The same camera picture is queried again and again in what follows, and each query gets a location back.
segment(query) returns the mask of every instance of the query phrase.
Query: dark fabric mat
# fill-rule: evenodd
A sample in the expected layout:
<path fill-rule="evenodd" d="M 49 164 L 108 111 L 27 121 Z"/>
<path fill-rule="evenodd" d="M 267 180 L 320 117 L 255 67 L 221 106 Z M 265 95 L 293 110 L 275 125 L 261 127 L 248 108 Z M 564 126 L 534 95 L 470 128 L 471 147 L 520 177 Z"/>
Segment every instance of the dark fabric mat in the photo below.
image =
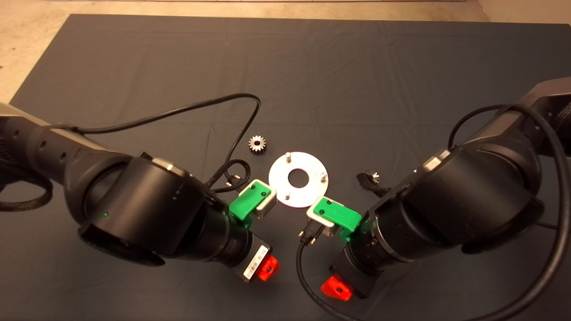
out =
<path fill-rule="evenodd" d="M 318 157 L 327 195 L 363 212 L 376 197 L 355 174 L 381 173 L 391 186 L 445 146 L 452 125 L 477 107 L 513 102 L 535 83 L 571 75 L 568 25 L 310 21 L 72 15 L 11 103 L 50 122 L 105 126 L 190 102 L 247 91 L 263 107 L 248 135 L 255 157 L 235 156 L 267 180 L 286 151 Z M 227 103 L 120 134 L 94 137 L 142 150 L 207 179 L 253 106 Z M 461 137 L 485 121 L 466 125 Z M 550 159 L 541 198 L 554 221 Z M 11 194 L 32 192 L 16 186 Z M 232 200 L 235 194 L 224 196 Z M 323 320 L 295 274 L 304 211 L 277 205 L 254 231 L 275 246 L 282 269 L 244 284 L 220 264 L 170 260 L 148 268 L 84 245 L 61 189 L 45 208 L 2 214 L 0 319 Z M 367 320 L 457 320 L 518 296 L 539 272 L 553 232 L 532 228 L 487 254 L 455 249 L 384 275 L 369 300 L 332 302 Z M 306 251 L 315 290 L 342 247 L 322 238 Z M 515 320 L 571 319 L 571 265 Z"/>

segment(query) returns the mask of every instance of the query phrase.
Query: small component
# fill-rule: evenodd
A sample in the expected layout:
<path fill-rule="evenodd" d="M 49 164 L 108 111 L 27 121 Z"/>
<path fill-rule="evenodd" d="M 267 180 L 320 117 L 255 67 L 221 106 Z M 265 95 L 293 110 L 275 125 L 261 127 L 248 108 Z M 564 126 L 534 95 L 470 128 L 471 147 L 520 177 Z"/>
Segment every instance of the small component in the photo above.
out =
<path fill-rule="evenodd" d="M 256 135 L 248 141 L 248 147 L 253 154 L 259 155 L 266 151 L 266 139 Z"/>
<path fill-rule="evenodd" d="M 338 278 L 332 275 L 323 285 L 321 291 L 330 298 L 349 301 L 353 291 L 345 283 L 341 282 Z"/>

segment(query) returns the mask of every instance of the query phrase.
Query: concrete floor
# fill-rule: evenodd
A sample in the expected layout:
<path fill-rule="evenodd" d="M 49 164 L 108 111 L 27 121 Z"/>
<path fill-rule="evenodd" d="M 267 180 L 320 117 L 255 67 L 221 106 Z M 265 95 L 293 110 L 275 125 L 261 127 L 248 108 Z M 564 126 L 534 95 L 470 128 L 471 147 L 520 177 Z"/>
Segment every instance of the concrete floor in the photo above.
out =
<path fill-rule="evenodd" d="M 8 102 L 71 13 L 307 19 L 489 21 L 466 2 L 117 2 L 0 0 L 0 101 Z"/>

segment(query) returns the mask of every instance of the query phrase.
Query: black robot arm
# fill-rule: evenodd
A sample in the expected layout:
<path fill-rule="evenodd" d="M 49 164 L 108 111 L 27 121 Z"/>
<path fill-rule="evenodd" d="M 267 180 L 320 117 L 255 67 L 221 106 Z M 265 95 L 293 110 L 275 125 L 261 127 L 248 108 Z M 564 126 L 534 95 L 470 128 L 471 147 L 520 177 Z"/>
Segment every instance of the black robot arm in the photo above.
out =
<path fill-rule="evenodd" d="M 367 211 L 332 274 L 366 298 L 391 265 L 458 245 L 467 254 L 487 251 L 525 231 L 544 209 L 536 198 L 538 154 L 552 155 L 552 149 L 516 108 L 540 114 L 569 147 L 570 102 L 571 78 L 540 83 L 463 144 L 431 156 Z"/>
<path fill-rule="evenodd" d="M 461 145 L 452 143 L 461 123 L 493 109 L 499 109 L 498 113 L 481 130 Z M 464 117 L 453 129 L 449 148 L 430 157 L 396 187 L 380 188 L 375 185 L 374 175 L 358 176 L 366 183 L 365 188 L 381 199 L 350 234 L 347 245 L 329 268 L 332 276 L 321 290 L 341 300 L 348 300 L 353 293 L 366 298 L 390 266 L 458 245 L 464 253 L 479 253 L 521 234 L 537 222 L 544 209 L 536 198 L 541 180 L 538 155 L 544 154 L 555 161 L 560 198 L 555 240 L 544 268 L 513 302 L 469 321 L 507 320 L 523 311 L 546 289 L 568 247 L 570 115 L 571 78 L 546 81 L 519 103 L 484 107 Z M 322 230 L 318 221 L 311 220 L 300 234 L 296 256 L 300 283 L 309 297 L 332 316 L 359 321 L 320 298 L 305 280 L 303 250 Z"/>
<path fill-rule="evenodd" d="M 164 159 L 108 150 L 69 126 L 0 104 L 0 164 L 2 187 L 25 178 L 41 185 L 26 173 L 61 184 L 80 237 L 113 256 L 152 266 L 163 258 L 216 261 L 246 282 L 264 264 L 277 267 L 271 246 L 225 201 Z"/>

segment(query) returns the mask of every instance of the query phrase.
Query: gear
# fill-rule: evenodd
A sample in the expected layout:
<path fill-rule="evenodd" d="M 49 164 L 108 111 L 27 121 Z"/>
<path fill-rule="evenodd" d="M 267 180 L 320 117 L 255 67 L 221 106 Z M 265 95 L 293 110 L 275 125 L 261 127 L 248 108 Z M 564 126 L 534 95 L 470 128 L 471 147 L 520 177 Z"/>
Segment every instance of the gear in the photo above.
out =
<path fill-rule="evenodd" d="M 266 151 L 266 140 L 262 136 L 256 135 L 250 138 L 248 147 L 253 154 L 262 154 Z"/>

